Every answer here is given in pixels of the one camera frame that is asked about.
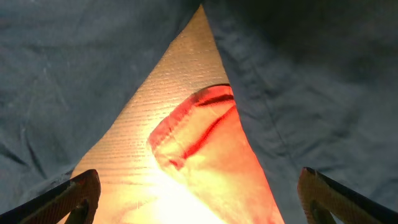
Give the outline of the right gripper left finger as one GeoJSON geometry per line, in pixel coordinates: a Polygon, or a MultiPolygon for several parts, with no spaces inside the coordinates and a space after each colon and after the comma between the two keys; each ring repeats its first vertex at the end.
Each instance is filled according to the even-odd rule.
{"type": "Polygon", "coordinates": [[[98,172],[87,170],[1,215],[1,223],[92,224],[101,194],[98,172]]]}

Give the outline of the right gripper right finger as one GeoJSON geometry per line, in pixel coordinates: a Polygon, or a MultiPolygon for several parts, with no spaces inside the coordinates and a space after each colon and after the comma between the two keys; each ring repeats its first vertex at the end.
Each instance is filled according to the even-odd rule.
{"type": "Polygon", "coordinates": [[[310,224],[336,224],[336,219],[347,224],[397,223],[397,212],[309,167],[301,171],[297,192],[310,224]]]}

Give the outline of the navy blue shorts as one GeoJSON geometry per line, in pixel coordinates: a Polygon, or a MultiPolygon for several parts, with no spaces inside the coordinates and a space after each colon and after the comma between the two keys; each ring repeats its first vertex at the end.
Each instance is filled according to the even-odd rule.
{"type": "Polygon", "coordinates": [[[67,179],[203,6],[282,216],[311,167],[397,209],[396,1],[1,2],[1,211],[67,179]]]}

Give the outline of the coral orange garment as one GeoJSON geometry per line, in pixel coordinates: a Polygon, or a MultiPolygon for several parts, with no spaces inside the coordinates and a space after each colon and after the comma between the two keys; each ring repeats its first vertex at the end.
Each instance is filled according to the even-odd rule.
{"type": "Polygon", "coordinates": [[[282,223],[229,85],[190,95],[151,132],[147,148],[159,188],[116,215],[118,222],[282,223]]]}

